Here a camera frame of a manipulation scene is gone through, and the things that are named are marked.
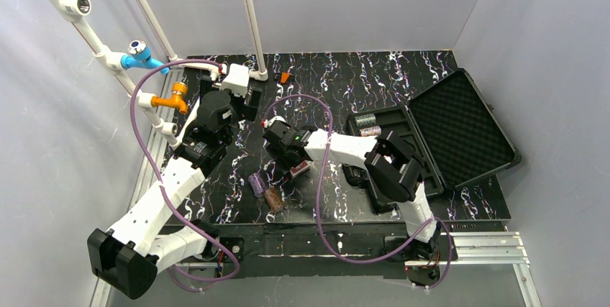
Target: white wall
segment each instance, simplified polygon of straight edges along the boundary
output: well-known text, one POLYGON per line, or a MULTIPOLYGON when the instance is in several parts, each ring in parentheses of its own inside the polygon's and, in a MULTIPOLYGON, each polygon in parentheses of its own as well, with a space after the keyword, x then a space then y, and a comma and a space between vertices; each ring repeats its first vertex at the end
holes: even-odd
MULTIPOLYGON (((154 42, 125 0, 91 1, 111 49, 154 42)), ((128 98, 47 0, 0 0, 0 33, 0 306, 88 306, 87 237, 127 210, 142 162, 128 98)))
POLYGON ((455 46, 524 154, 501 176, 545 306, 607 306, 610 0, 479 0, 455 46))
MULTIPOLYGON (((243 0, 148 0, 178 55, 253 53, 243 0)), ((444 50, 477 0, 254 0, 265 52, 444 50)))

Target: open case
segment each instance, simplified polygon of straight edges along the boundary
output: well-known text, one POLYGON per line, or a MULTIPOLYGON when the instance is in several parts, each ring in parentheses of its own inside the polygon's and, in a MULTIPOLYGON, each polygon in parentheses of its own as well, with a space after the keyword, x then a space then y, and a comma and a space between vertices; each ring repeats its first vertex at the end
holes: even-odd
MULTIPOLYGON (((395 131, 424 160, 426 194, 434 196, 488 178, 515 166, 521 156, 493 115, 468 72, 458 69, 414 97, 405 106, 347 116, 345 132, 359 136, 365 127, 395 131), (357 126, 355 117, 375 115, 375 123, 357 126)), ((366 189, 378 214, 392 211, 360 168, 343 166, 347 182, 366 189)))

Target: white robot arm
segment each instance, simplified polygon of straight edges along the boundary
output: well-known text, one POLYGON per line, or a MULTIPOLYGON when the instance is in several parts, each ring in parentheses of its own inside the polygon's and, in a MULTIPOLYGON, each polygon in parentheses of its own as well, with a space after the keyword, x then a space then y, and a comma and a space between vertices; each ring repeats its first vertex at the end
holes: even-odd
MULTIPOLYGON (((204 182, 233 143, 231 124, 254 120, 261 91, 248 87, 248 69, 230 65, 222 82, 217 77, 200 78, 200 99, 182 128, 163 173, 163 187, 174 207, 204 182)), ((95 229, 87 240, 93 273, 130 298, 139 298, 152 285, 156 275, 181 260, 199 255, 207 240, 185 226, 157 239, 172 215, 153 183, 142 198, 105 232, 95 229)), ((217 231, 199 223, 212 237, 217 231)))
MULTIPOLYGON (((303 160, 321 161, 329 141, 328 132, 314 127, 293 129, 281 116, 263 123, 267 151, 281 168, 298 165, 303 160)), ((425 221, 433 218, 424 184, 422 161, 413 148, 393 132, 379 137, 354 137, 332 133, 328 159, 354 165, 367 171, 380 192, 395 201, 412 235, 425 221)), ((415 236, 422 244, 434 246, 439 236, 436 221, 415 236)))

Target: foam lining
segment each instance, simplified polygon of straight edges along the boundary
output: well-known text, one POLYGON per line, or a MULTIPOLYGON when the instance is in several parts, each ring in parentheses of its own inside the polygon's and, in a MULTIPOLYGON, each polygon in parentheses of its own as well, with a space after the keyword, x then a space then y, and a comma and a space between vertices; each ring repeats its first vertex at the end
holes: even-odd
POLYGON ((409 110, 448 186, 519 159, 463 70, 411 100, 409 110))

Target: black marble tabletop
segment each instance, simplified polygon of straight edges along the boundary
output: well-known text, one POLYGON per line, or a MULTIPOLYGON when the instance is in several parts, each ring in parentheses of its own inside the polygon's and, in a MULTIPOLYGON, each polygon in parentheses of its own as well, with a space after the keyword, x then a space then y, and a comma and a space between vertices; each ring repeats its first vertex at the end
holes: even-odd
MULTIPOLYGON (((208 58, 220 63, 237 63, 256 69, 253 55, 218 55, 208 58)), ((218 224, 314 223, 314 201, 320 162, 294 180, 277 174, 269 154, 263 149, 260 120, 277 98, 305 93, 319 97, 330 106, 333 130, 343 133, 345 117, 351 112, 405 105, 413 96, 429 88, 457 68, 451 51, 341 52, 266 55, 269 80, 251 84, 263 90, 258 121, 240 122, 235 130, 235 145, 204 183, 196 188, 179 210, 188 219, 203 219, 218 224), (289 72, 294 81, 279 85, 273 74, 289 72), (247 177, 259 172, 274 185, 286 202, 286 210, 275 214, 264 199, 254 196, 247 177)), ((185 69, 188 103, 192 105, 199 91, 199 70, 185 69)), ((327 118, 320 106, 309 100, 294 99, 276 107, 275 114, 292 125, 313 124, 327 128, 327 118)), ((177 114, 179 126, 186 116, 177 114)), ((322 218, 332 222, 398 221, 394 211, 377 215, 364 190, 348 185, 339 164, 331 162, 324 177, 322 218)), ((509 210, 495 176, 456 191, 429 198, 435 215, 450 221, 510 219, 509 210)), ((169 224, 176 224, 171 219, 169 224)))

